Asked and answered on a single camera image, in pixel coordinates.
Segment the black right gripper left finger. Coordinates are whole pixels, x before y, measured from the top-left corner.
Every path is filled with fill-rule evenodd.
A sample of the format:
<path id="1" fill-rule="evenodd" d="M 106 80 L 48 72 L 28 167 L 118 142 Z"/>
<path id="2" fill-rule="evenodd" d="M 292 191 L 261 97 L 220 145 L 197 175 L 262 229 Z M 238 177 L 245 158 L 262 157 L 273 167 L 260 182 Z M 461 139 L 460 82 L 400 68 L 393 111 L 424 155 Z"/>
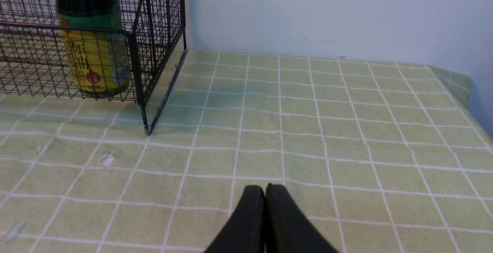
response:
<path id="1" fill-rule="evenodd" d="M 206 248 L 206 253 L 263 253 L 265 197 L 258 185 L 245 186 L 227 223 Z"/>

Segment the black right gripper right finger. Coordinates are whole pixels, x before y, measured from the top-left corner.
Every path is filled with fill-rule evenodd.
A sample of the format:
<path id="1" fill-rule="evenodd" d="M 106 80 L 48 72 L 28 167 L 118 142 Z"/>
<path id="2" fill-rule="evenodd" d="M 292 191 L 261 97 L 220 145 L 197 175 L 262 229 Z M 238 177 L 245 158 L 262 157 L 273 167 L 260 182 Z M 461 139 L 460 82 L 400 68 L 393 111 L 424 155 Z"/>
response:
<path id="1" fill-rule="evenodd" d="M 281 184 L 266 188 L 267 253 L 337 253 L 303 214 L 289 191 Z"/>

